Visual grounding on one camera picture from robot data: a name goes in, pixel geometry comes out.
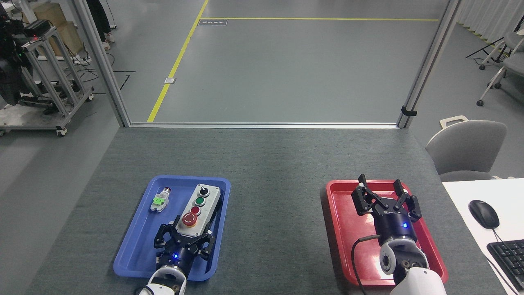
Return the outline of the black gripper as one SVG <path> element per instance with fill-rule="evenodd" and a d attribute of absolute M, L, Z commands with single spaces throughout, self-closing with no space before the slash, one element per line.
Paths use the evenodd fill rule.
<path fill-rule="evenodd" d="M 158 269 L 166 266 L 176 266 L 184 274 L 189 274 L 195 256 L 200 256 L 203 260 L 208 260 L 215 248 L 215 235 L 211 230 L 206 230 L 203 234 L 195 237 L 192 244 L 189 242 L 176 243 L 178 230 L 176 228 L 180 216 L 168 224 L 161 224 L 154 239 L 154 248 L 164 248 L 158 257 Z M 169 234 L 169 241 L 165 241 L 165 234 Z"/>
<path fill-rule="evenodd" d="M 355 205 L 356 213 L 363 216 L 372 209 L 373 204 L 384 206 L 382 198 L 374 193 L 369 187 L 365 174 L 358 178 L 358 185 L 352 192 L 352 201 Z M 375 231 L 380 235 L 378 243 L 382 246 L 387 240 L 393 238 L 406 237 L 415 242 L 418 241 L 416 232 L 413 229 L 413 222 L 421 218 L 421 209 L 417 196 L 411 195 L 403 186 L 400 179 L 393 183 L 395 194 L 398 196 L 394 210 L 385 210 L 382 207 L 375 208 Z"/>

